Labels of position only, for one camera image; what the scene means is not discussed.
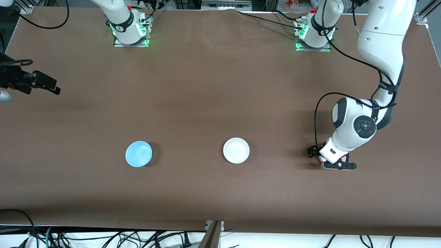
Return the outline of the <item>pink bowl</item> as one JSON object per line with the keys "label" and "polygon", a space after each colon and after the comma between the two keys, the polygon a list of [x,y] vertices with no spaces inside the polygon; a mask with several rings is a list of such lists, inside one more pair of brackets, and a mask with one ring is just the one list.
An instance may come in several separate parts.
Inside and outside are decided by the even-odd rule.
{"label": "pink bowl", "polygon": [[[349,158],[349,154],[346,154],[343,157],[341,157],[340,160],[342,160],[342,162],[347,162],[348,158]],[[321,163],[328,162],[328,160],[325,157],[321,156],[321,155],[319,156],[319,160],[320,160]]]}

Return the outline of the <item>light blue bowl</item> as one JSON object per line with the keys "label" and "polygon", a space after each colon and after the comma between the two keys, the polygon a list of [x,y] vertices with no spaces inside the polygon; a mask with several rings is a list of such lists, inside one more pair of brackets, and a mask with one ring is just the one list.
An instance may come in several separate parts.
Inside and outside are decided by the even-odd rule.
{"label": "light blue bowl", "polygon": [[145,141],[136,141],[131,143],[125,152],[125,159],[128,165],[132,167],[142,167],[150,163],[153,157],[153,151]]}

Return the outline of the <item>white bowl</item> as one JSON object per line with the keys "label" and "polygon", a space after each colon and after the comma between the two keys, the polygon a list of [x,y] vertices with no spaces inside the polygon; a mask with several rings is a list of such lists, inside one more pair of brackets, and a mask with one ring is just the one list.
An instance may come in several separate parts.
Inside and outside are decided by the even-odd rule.
{"label": "white bowl", "polygon": [[249,144],[240,137],[230,138],[223,146],[223,156],[230,163],[243,163],[249,157]]}

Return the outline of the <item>brown table mat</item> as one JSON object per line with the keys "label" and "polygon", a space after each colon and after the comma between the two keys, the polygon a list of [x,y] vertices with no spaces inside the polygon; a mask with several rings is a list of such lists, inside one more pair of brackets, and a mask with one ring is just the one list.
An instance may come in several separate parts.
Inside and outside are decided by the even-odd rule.
{"label": "brown table mat", "polygon": [[[350,153],[307,156],[326,93],[369,98],[378,73],[340,53],[296,51],[288,27],[234,10],[166,11],[150,46],[117,48],[100,9],[43,30],[20,20],[7,49],[60,95],[0,103],[0,209],[36,225],[441,237],[441,68],[414,22],[392,122]],[[249,157],[223,156],[240,137]],[[153,157],[125,159],[136,141]]]}

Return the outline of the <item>colourful background object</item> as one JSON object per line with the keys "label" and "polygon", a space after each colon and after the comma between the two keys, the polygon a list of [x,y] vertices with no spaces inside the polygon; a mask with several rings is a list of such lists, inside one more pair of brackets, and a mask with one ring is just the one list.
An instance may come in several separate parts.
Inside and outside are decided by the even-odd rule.
{"label": "colourful background object", "polygon": [[294,7],[318,8],[321,0],[284,0],[283,6],[286,10]]}

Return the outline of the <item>aluminium frame profile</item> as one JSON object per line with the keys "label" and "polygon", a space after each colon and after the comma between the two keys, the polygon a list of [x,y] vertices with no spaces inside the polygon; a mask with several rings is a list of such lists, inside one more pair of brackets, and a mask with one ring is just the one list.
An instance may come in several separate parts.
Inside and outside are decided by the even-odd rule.
{"label": "aluminium frame profile", "polygon": [[15,6],[20,14],[30,14],[34,6],[38,6],[35,0],[15,0]]}
{"label": "aluminium frame profile", "polygon": [[441,0],[429,0],[429,2],[419,12],[415,14],[417,24],[426,24],[427,17],[439,7],[441,7]]}

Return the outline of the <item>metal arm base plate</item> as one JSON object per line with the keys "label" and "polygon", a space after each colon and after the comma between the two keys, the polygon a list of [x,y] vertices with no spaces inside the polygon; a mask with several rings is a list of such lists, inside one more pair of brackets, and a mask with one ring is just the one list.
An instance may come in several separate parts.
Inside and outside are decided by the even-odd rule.
{"label": "metal arm base plate", "polygon": [[133,22],[125,29],[121,26],[110,24],[112,34],[115,36],[115,47],[149,47],[152,31],[153,17],[145,13],[138,13]]}
{"label": "metal arm base plate", "polygon": [[297,18],[293,21],[295,30],[296,51],[307,52],[331,52],[332,48],[329,42],[324,43],[324,36],[320,36],[315,28],[310,27],[306,19]]}

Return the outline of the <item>aluminium post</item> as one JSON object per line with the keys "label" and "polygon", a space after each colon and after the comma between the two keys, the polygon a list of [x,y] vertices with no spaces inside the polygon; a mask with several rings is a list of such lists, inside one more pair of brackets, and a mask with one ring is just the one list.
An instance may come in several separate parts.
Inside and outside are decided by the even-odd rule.
{"label": "aluminium post", "polygon": [[225,230],[224,221],[206,221],[208,230],[197,248],[219,248],[221,233]]}

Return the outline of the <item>metal frame bar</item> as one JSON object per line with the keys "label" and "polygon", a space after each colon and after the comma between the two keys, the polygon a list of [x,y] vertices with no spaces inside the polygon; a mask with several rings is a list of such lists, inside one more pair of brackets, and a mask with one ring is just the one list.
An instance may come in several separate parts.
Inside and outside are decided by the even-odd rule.
{"label": "metal frame bar", "polygon": [[201,10],[252,11],[252,0],[201,0]]}

